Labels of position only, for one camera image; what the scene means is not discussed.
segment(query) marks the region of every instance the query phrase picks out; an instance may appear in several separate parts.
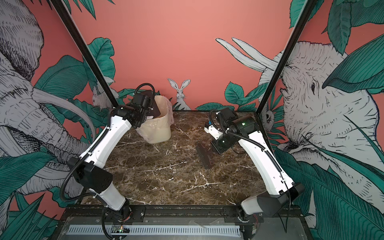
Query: plastic trash bag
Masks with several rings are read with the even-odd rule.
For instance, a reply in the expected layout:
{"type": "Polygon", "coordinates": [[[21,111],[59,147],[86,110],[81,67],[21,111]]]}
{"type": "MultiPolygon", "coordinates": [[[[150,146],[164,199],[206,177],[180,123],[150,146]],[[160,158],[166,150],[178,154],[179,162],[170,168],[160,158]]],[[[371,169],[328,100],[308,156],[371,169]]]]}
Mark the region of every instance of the plastic trash bag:
{"type": "Polygon", "coordinates": [[[137,133],[150,144],[170,139],[170,126],[175,122],[170,101],[161,95],[156,95],[155,101],[160,110],[160,116],[155,119],[147,118],[141,127],[136,128],[137,133]]]}

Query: brown marble surface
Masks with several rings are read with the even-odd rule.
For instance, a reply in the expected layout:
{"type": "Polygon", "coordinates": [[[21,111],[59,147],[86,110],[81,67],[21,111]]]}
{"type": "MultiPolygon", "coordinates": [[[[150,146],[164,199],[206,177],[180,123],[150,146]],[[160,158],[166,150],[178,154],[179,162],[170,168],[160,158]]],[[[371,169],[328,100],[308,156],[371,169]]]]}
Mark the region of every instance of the brown marble surface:
{"type": "MultiPolygon", "coordinates": [[[[195,147],[196,142],[208,146],[213,139],[204,131],[208,113],[175,112],[174,119],[168,141],[149,144],[132,128],[109,156],[104,169],[132,204],[230,205],[265,191],[247,154],[229,149],[215,154],[213,168],[204,169],[195,147]]],[[[82,204],[100,202],[87,197],[82,204]]]]}

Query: rabbit head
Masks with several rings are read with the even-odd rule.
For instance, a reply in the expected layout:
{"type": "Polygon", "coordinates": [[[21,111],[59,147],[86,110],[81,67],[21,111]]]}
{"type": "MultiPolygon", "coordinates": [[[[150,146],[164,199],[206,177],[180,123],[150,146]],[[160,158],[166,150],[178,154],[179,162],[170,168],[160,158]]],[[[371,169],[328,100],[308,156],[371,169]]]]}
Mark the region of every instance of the rabbit head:
{"type": "Polygon", "coordinates": [[[185,80],[182,84],[181,84],[181,87],[179,88],[179,86],[177,85],[177,83],[175,81],[173,81],[172,79],[168,78],[168,81],[170,83],[170,85],[177,90],[177,94],[176,94],[176,98],[177,99],[183,99],[185,98],[185,95],[183,94],[183,89],[188,86],[188,84],[191,82],[190,79],[187,79],[185,80]]]}

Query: elephant illustration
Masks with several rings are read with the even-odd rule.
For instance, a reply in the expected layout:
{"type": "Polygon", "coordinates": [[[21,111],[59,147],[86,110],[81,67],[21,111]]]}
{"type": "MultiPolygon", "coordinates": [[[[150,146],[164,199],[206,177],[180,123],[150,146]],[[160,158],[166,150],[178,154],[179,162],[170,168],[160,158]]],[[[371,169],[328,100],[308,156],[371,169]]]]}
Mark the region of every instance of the elephant illustration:
{"type": "MultiPolygon", "coordinates": [[[[242,64],[262,72],[259,85],[270,82],[282,53],[269,59],[246,42],[233,38],[251,59],[228,42],[216,40],[242,64]]],[[[379,113],[372,96],[367,90],[346,93],[330,86],[321,87],[346,57],[346,53],[338,53],[332,44],[296,43],[280,76],[285,86],[280,92],[284,98],[284,127],[289,141],[278,148],[291,153],[297,161],[317,164],[324,170],[330,167],[356,195],[383,213],[384,194],[376,185],[347,164],[321,153],[306,140],[384,170],[369,141],[351,123],[359,126],[380,148],[376,139],[379,113]]],[[[313,204],[311,209],[316,216],[313,204]]],[[[308,225],[316,226],[316,218],[309,218],[308,225]]]]}
{"type": "MultiPolygon", "coordinates": [[[[77,106],[32,86],[44,44],[43,33],[21,0],[0,0],[0,9],[0,157],[18,157],[45,146],[57,162],[48,162],[16,191],[31,194],[60,187],[69,171],[68,159],[79,156],[89,145],[72,137],[44,104],[82,117],[93,137],[95,128],[77,106]]],[[[72,179],[65,192],[74,197],[81,190],[82,186],[72,179]]],[[[13,194],[0,206],[0,234],[7,226],[12,198],[13,194]]]]}

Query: jungle wallpaper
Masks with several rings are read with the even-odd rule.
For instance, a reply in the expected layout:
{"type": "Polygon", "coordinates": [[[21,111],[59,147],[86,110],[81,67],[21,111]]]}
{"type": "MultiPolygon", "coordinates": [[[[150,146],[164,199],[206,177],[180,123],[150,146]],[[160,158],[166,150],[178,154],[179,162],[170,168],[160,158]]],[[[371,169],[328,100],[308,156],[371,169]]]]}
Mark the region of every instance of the jungle wallpaper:
{"type": "MultiPolygon", "coordinates": [[[[255,111],[305,0],[63,2],[119,103],[152,82],[174,110],[255,111]],[[119,21],[123,31],[108,27],[119,21]]],[[[97,137],[111,107],[51,8],[0,0],[0,240],[51,236],[71,204],[58,197],[66,162],[97,137]]],[[[306,187],[294,204],[315,239],[384,239],[381,24],[384,0],[318,0],[266,96],[264,128],[281,166],[306,187]]],[[[66,194],[81,190],[72,179],[66,194]]]]}

